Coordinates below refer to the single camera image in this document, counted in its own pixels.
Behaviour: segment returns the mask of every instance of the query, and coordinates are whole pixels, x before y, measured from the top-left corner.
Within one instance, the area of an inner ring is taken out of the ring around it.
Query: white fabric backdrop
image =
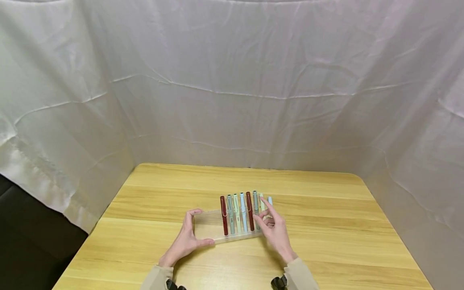
[[[463,7],[0,0],[0,173],[89,232],[141,162],[352,172],[460,289]]]

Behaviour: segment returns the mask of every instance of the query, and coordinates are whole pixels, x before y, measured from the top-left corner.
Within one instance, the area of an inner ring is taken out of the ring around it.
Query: wrist
[[[158,262],[158,266],[160,266],[160,267],[174,267],[176,262],[177,262],[177,259],[175,257],[173,257],[173,255],[169,251],[167,251],[160,258],[160,261]]]
[[[298,258],[298,255],[293,251],[291,247],[283,248],[277,252],[286,264]]]

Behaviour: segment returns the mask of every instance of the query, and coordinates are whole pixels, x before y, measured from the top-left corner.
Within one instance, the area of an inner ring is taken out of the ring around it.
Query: beige sleeve
[[[167,290],[166,281],[172,279],[174,268],[155,266],[148,273],[140,290]]]
[[[288,290],[319,290],[313,275],[300,258],[288,263],[284,271]]]

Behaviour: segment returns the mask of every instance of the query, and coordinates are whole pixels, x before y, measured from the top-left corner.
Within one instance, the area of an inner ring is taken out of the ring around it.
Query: wood grain
[[[54,289],[139,289],[185,211],[258,190],[287,220],[294,250],[324,290],[431,290],[364,182],[344,173],[141,164]],[[283,264],[262,238],[194,252],[175,268],[189,290],[271,289]]]

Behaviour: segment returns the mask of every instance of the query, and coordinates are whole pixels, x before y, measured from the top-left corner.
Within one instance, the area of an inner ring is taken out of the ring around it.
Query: dark red pen
[[[221,196],[221,214],[222,214],[222,225],[224,226],[224,235],[229,235],[227,230],[227,209],[226,209],[226,200],[224,196]]]
[[[255,230],[255,224],[253,223],[253,205],[251,204],[250,192],[246,192],[246,205],[248,206],[248,218],[250,219],[250,231]]]

